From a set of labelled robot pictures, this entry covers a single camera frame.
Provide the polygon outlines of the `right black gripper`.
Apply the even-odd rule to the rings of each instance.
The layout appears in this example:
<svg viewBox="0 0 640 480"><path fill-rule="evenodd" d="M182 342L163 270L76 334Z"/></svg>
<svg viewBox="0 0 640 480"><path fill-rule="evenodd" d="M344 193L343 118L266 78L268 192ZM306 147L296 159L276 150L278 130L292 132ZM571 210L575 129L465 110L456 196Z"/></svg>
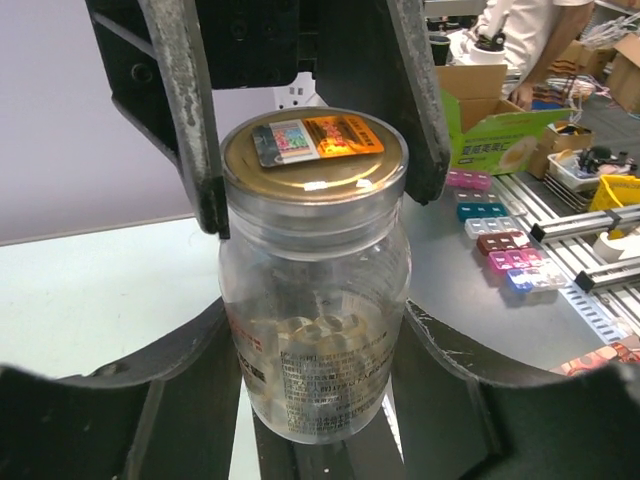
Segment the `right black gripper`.
<svg viewBox="0 0 640 480"><path fill-rule="evenodd" d="M175 166L201 230L222 239L230 231L212 86L288 86L308 73L330 106L395 103L393 30L383 1L86 7L114 106Z"/></svg>

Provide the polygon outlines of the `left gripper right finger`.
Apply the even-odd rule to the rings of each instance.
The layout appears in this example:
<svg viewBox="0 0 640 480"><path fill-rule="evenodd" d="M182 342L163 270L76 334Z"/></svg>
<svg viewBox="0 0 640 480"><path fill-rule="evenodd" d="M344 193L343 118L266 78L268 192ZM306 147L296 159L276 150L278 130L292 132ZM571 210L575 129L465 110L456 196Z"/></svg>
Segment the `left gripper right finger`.
<svg viewBox="0 0 640 480"><path fill-rule="evenodd" d="M563 376L407 303L392 365L411 479L635 479L639 368Z"/></svg>

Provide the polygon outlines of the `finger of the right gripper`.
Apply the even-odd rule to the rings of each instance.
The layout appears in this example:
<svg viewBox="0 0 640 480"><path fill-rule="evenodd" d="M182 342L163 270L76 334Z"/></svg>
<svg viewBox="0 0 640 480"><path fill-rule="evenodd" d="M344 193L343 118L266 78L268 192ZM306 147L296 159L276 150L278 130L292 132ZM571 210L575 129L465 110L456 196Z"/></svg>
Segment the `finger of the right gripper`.
<svg viewBox="0 0 640 480"><path fill-rule="evenodd" d="M396 128L409 151L406 193L421 205L440 197L451 146L422 2L321 2L316 91Z"/></svg>

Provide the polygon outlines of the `clear pill bottle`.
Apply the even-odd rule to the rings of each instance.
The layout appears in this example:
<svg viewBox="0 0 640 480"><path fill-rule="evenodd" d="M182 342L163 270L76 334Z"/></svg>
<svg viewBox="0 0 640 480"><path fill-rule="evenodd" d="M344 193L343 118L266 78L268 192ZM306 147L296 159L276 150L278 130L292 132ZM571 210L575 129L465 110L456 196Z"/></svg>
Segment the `clear pill bottle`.
<svg viewBox="0 0 640 480"><path fill-rule="evenodd" d="M279 436L328 444L366 427L387 386L411 277L397 210L348 231L237 230L219 285L252 408Z"/></svg>

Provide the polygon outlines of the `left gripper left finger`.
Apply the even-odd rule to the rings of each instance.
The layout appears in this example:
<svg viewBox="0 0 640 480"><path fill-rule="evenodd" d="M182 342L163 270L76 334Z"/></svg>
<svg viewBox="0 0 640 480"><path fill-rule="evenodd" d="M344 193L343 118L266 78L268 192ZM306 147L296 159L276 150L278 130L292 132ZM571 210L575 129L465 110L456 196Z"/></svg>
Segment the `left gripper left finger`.
<svg viewBox="0 0 640 480"><path fill-rule="evenodd" d="M240 371L222 301L93 373L1 368L4 479L225 479Z"/></svg>

